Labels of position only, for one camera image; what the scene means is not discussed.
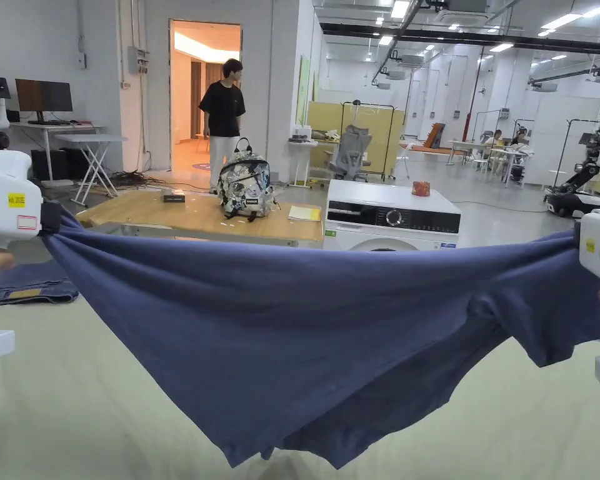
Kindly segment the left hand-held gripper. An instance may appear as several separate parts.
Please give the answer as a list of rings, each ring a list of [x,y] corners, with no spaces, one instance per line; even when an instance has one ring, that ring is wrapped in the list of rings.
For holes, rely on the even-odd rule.
[[[13,241],[54,233],[61,223],[61,205],[46,201],[28,179],[31,158],[24,152],[0,150],[0,251]]]

